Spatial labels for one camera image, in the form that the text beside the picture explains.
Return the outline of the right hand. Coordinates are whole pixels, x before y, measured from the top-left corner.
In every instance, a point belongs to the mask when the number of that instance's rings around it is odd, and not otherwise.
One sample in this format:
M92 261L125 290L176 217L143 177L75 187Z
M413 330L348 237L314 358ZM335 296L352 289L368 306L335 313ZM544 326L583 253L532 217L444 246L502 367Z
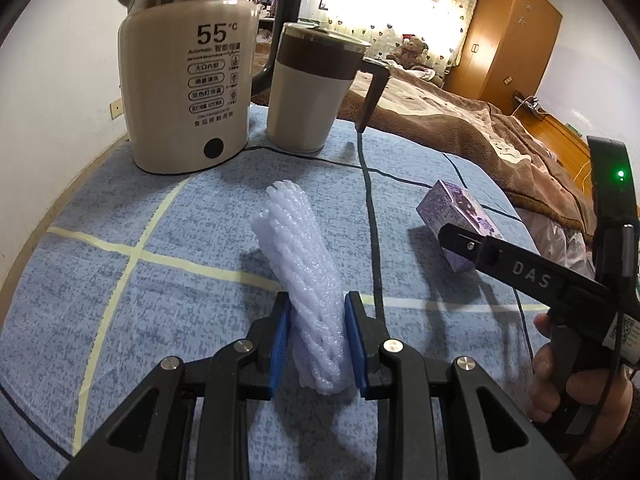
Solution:
M533 359L533 377L529 382L529 400L525 408L526 415L533 422L548 422L551 415L559 408L561 395L552 384L555 359L550 344L542 346ZM604 391L608 372L606 370L586 370L573 375L566 384L568 395L585 405L596 405ZM618 372L612 381L600 415L594 424L587 442L577 452L573 463L610 448L622 434L630 421L632 402L634 402L634 386L625 372Z

